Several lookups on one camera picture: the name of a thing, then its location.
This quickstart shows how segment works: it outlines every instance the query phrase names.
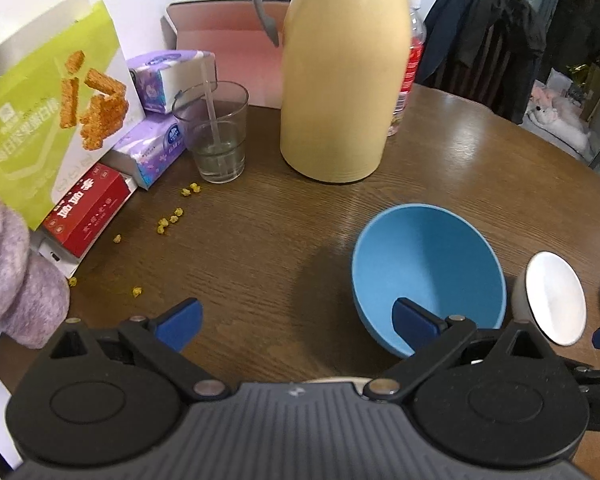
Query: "blue bowl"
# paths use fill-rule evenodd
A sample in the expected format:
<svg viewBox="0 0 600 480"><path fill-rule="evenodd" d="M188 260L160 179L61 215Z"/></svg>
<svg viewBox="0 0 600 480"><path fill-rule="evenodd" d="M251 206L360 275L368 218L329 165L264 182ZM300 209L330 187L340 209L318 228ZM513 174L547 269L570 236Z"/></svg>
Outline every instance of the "blue bowl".
<svg viewBox="0 0 600 480"><path fill-rule="evenodd" d="M413 349L392 324L398 298L442 319L463 314L480 328L499 328L507 306L502 268L487 240L458 215L428 204L398 205L373 218L358 237L352 279L366 329L400 357Z"/></svg>

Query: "blue logo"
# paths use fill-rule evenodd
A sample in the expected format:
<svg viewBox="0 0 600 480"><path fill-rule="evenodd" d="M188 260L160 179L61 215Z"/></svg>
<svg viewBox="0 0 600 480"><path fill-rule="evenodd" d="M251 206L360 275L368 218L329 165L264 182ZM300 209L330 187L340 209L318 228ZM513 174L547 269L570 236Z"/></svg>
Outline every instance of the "blue logo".
<svg viewBox="0 0 600 480"><path fill-rule="evenodd" d="M174 124L169 131L167 132L167 142L169 144L173 144L176 140L180 138L180 130L178 129L178 125Z"/></svg>
<svg viewBox="0 0 600 480"><path fill-rule="evenodd" d="M164 63L165 61L173 61L176 59L180 59L181 57L182 54L177 52L173 54L163 54L161 56L154 57L151 61L147 63L147 65L158 65L160 63Z"/></svg>

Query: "purple tissue package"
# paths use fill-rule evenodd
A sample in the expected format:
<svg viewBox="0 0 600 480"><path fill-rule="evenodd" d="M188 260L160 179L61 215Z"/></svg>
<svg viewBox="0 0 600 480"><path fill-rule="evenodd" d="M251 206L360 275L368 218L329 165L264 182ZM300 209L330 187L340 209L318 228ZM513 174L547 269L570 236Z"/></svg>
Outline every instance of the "purple tissue package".
<svg viewBox="0 0 600 480"><path fill-rule="evenodd" d="M131 175L139 187L149 189L184 149L173 115L148 112L146 119L122 137L101 162Z"/></svg>
<svg viewBox="0 0 600 480"><path fill-rule="evenodd" d="M216 81L216 56L202 50L159 50L129 59L126 65L142 108L169 114L179 92L204 82L203 63L209 81Z"/></svg>

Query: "jug handle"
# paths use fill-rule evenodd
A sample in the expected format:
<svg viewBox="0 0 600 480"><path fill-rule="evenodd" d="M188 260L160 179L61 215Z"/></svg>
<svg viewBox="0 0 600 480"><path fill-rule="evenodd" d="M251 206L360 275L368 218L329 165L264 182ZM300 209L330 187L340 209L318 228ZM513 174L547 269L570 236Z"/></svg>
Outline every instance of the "jug handle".
<svg viewBox="0 0 600 480"><path fill-rule="evenodd" d="M276 20L274 20L264 11L262 0L253 0L253 5L256 7L256 13L258 14L260 22L262 23L262 27L264 27L264 31L267 33L267 36L275 46L280 46Z"/></svg>

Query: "glass of water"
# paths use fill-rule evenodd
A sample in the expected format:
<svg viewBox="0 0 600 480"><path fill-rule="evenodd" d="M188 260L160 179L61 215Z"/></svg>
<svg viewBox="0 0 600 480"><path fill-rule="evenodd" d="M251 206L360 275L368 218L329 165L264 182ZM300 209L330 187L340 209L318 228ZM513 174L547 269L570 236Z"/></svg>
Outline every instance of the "glass of water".
<svg viewBox="0 0 600 480"><path fill-rule="evenodd" d="M179 94L173 115L200 176L213 184L224 184L238 178L244 169L249 93L231 81L208 85L206 94L210 90L215 121L209 117L204 84Z"/></svg>

